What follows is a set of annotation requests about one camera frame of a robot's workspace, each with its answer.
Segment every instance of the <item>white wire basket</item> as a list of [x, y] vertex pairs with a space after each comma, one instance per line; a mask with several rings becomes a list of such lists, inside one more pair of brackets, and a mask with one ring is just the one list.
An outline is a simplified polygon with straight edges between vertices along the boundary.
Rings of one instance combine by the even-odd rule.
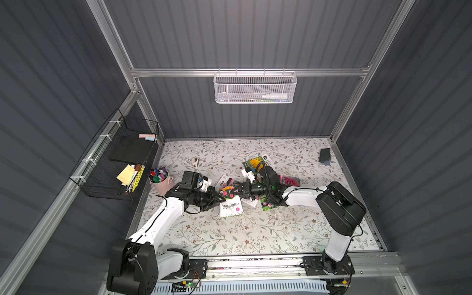
[[217, 103], [292, 103], [295, 72], [215, 72]]

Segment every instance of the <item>smartphone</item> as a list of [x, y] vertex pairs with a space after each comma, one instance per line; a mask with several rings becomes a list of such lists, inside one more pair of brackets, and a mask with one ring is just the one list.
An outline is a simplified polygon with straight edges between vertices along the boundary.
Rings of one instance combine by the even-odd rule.
[[320, 162], [329, 165], [331, 162], [331, 149], [322, 149], [320, 151]]

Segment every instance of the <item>black wire basket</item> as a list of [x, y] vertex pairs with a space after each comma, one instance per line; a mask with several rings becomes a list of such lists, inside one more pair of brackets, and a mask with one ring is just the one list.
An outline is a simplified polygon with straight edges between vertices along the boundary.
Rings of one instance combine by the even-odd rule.
[[[144, 175], [144, 168], [152, 152], [156, 150], [158, 133], [159, 128], [156, 121], [121, 116], [107, 135], [100, 135], [102, 138], [99, 137], [101, 142], [96, 151], [87, 159], [83, 160], [84, 157], [81, 157], [69, 178], [89, 197], [132, 201], [138, 192], [137, 186], [140, 183], [146, 183], [147, 177]], [[110, 160], [110, 154], [122, 137], [138, 137], [139, 134], [154, 134], [155, 139], [145, 160], [142, 163], [135, 163], [141, 164], [141, 169], [134, 176], [130, 185], [123, 186], [116, 177], [127, 164]], [[85, 168], [77, 174], [75, 171], [83, 161], [86, 162]]]

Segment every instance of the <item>floral tablecloth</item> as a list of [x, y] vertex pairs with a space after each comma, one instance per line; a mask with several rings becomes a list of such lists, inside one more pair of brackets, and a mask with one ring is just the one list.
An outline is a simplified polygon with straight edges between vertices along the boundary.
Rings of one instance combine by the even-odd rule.
[[[301, 186], [338, 181], [350, 190], [333, 154], [329, 166], [318, 162], [320, 149], [328, 147], [325, 138], [166, 142], [159, 165], [165, 166], [176, 182], [185, 170], [196, 170], [214, 182], [223, 174], [243, 181], [242, 162], [267, 153], [277, 173], [299, 177]], [[197, 169], [191, 163], [194, 157], [200, 158]], [[153, 188], [140, 226], [161, 201]], [[243, 203], [243, 210], [242, 215], [223, 219], [219, 207], [199, 214], [184, 213], [157, 245], [157, 251], [176, 247], [192, 256], [303, 253], [322, 252], [328, 244], [331, 227], [317, 208], [290, 206], [263, 211], [260, 204], [253, 208]], [[365, 220], [361, 226], [364, 234], [354, 239], [349, 250], [377, 250]]]

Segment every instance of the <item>yellow sticky note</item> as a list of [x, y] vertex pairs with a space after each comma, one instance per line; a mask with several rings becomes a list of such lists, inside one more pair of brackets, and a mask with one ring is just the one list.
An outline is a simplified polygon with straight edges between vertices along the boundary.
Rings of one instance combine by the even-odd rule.
[[124, 183], [125, 185], [129, 185], [131, 180], [133, 179], [133, 174], [135, 169], [131, 166], [126, 166], [123, 171], [117, 176], [117, 179]]

